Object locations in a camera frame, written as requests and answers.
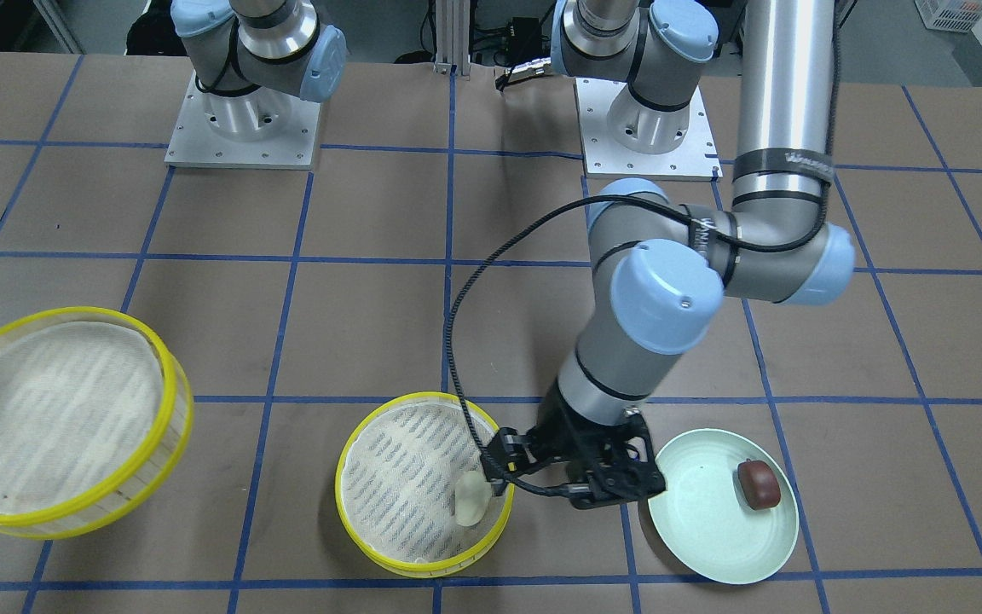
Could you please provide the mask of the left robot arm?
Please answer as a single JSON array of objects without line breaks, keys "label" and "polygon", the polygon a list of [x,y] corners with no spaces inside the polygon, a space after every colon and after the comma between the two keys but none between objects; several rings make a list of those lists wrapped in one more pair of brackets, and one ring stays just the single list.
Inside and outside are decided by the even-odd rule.
[{"label": "left robot arm", "polygon": [[556,209],[586,209],[595,310],[534,426],[477,443],[481,494],[517,487],[578,509],[658,496],[667,483],[640,409],[725,297],[828,304],[846,290],[853,245],[826,220],[838,30],[833,1],[748,3],[728,210],[679,205],[640,178]]}]

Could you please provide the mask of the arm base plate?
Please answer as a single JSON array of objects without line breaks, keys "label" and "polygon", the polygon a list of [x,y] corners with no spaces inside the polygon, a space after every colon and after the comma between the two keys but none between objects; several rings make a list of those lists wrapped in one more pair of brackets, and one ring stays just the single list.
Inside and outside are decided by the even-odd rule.
[{"label": "arm base plate", "polygon": [[648,180],[720,179],[719,154],[702,91],[674,112],[640,105],[622,82],[575,81],[586,175]]},{"label": "arm base plate", "polygon": [[275,90],[208,94],[188,79],[164,162],[175,168],[312,171],[324,105]]}]

